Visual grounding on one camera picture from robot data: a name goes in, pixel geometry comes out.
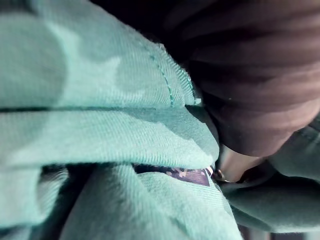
green sweatshirt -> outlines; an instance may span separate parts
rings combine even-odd
[[[292,192],[285,181],[236,185],[225,191],[233,212],[206,172],[205,183],[186,180],[181,169],[214,164],[219,145],[162,45],[85,0],[0,9],[0,240],[241,240],[233,212],[274,232],[317,229],[312,180]],[[307,144],[308,160],[280,152],[272,164],[315,179],[316,144]]]

clothing label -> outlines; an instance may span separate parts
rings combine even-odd
[[[184,169],[178,167],[138,164],[134,165],[133,168],[137,174],[159,172],[184,182],[199,184],[208,187],[210,186],[209,178],[214,172],[211,166],[207,167],[206,169]]]

teal hoodie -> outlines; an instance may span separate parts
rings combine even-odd
[[[312,125],[270,158],[281,174],[222,185],[224,194],[206,173],[199,184],[184,171],[137,172],[202,170],[218,158],[186,71],[88,1],[0,6],[0,240],[241,240],[235,219],[319,229]],[[74,168],[90,171],[74,178]]]

dark brown fabric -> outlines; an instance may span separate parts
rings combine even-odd
[[[319,112],[320,0],[185,1],[164,27],[232,150],[271,155]]]

stitching seam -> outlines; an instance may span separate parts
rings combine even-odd
[[[166,86],[168,88],[168,91],[169,91],[169,95],[170,95],[170,107],[173,107],[174,106],[174,97],[172,95],[172,89],[169,85],[169,80],[165,74],[165,72],[163,71],[163,69],[161,68],[160,64],[157,62],[156,60],[156,57],[150,52],[150,50],[147,48],[147,46],[145,46],[141,41],[140,39],[138,39],[135,34],[132,33],[131,29],[128,29],[127,26],[125,26],[125,29],[128,31],[128,33],[133,37],[133,39],[139,44],[140,47],[142,47],[142,49],[144,49],[147,53],[148,53],[148,56],[149,58],[155,63],[156,67],[159,69],[159,71],[161,72],[161,75],[163,76],[164,80],[165,80],[165,83],[166,83]]]

